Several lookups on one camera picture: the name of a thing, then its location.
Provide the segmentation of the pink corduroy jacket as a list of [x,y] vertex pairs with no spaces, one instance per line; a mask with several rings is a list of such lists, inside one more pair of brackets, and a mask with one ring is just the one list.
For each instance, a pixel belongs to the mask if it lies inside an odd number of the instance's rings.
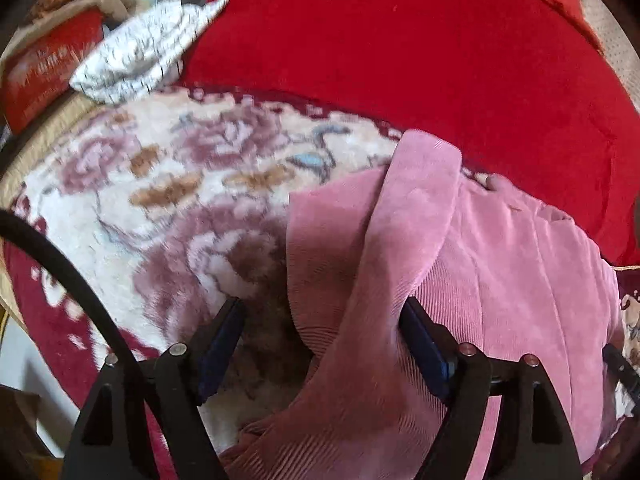
[[541,360],[588,460],[612,431],[602,348],[624,338],[615,271],[568,214],[409,130],[390,164],[294,194],[288,301],[314,359],[295,400],[224,453],[232,479],[410,479],[445,414],[398,330],[416,298],[492,358]]

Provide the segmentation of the floral plush blanket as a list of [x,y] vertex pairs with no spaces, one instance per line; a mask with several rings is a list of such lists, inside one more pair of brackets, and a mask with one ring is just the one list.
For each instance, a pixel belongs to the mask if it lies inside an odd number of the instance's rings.
[[248,317],[215,448],[284,411],[314,355],[288,301],[294,194],[386,167],[406,131],[303,103],[171,89],[105,107],[43,144],[4,196],[64,252],[137,356],[190,338],[231,296]]

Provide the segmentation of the beige dotted curtain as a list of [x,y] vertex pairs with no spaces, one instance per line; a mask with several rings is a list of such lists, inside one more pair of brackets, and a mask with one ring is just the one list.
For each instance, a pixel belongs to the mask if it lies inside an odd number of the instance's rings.
[[639,109],[639,57],[623,27],[602,0],[579,0],[582,14],[602,44],[603,56]]

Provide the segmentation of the red gift box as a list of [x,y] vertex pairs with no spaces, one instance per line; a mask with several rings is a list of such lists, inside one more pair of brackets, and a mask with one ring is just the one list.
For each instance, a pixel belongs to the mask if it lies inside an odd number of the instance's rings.
[[9,58],[1,79],[1,113],[13,134],[70,88],[70,77],[103,37],[103,14],[91,8]]

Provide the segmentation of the white patterned folded cloth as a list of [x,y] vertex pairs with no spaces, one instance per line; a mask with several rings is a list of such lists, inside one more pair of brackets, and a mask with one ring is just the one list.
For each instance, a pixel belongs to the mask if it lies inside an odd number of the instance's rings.
[[110,32],[78,65],[70,86],[94,102],[115,105],[173,84],[183,55],[228,3],[157,3]]

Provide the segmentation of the red quilt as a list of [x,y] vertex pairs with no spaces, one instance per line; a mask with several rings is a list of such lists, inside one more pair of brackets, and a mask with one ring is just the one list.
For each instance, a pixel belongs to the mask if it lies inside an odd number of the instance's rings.
[[639,114],[594,42],[542,0],[229,0],[190,87],[304,96],[454,144],[639,260]]

